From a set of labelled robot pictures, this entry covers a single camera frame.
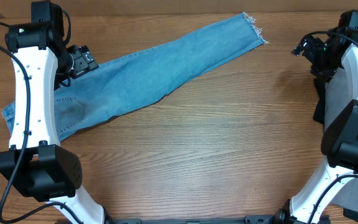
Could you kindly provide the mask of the light blue denim jeans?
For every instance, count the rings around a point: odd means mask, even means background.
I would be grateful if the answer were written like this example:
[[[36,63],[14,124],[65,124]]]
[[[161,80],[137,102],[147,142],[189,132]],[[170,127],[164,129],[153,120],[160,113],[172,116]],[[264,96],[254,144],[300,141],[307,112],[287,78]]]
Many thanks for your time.
[[[144,108],[187,81],[264,44],[262,30],[246,13],[183,37],[102,63],[55,90],[57,137]]]

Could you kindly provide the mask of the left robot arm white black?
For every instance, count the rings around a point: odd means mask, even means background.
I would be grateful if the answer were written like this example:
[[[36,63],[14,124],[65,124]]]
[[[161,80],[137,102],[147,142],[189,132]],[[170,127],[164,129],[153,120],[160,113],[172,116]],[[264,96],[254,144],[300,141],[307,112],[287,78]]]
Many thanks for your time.
[[[14,127],[9,149],[0,152],[0,173],[9,188],[55,207],[71,223],[111,223],[82,184],[77,155],[57,136],[54,91],[97,69],[86,46],[69,45],[68,14],[50,1],[31,4],[31,21],[11,25],[6,52],[16,76]]]

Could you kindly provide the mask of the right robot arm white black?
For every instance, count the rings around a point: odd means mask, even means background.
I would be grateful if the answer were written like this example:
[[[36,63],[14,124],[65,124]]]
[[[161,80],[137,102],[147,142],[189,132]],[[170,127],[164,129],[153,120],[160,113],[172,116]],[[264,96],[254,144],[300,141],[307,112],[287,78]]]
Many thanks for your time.
[[[293,49],[311,62],[319,103],[314,119],[324,126],[322,160],[299,193],[266,223],[329,223],[324,209],[358,179],[358,10],[343,12],[337,27],[306,34]]]

